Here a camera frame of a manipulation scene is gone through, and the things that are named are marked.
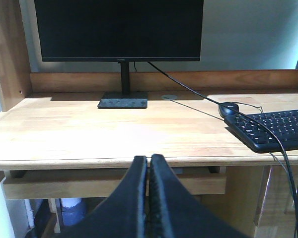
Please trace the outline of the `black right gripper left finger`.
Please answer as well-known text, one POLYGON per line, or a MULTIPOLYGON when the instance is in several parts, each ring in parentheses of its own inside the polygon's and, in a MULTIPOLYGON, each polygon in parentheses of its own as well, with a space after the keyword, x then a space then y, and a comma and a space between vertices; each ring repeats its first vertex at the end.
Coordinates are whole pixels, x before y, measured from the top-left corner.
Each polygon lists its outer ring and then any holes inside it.
POLYGON ((63 238, 144 238, 147 158, 135 156, 116 189, 63 238))

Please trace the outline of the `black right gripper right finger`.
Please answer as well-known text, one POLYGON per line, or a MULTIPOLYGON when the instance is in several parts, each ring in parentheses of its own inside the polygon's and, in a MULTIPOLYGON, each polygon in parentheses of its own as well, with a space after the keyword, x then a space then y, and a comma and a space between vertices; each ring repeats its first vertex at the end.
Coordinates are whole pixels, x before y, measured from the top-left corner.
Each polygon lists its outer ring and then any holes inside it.
POLYGON ((160 154, 149 173, 149 216, 154 238, 244 238, 202 206, 182 185, 160 154))

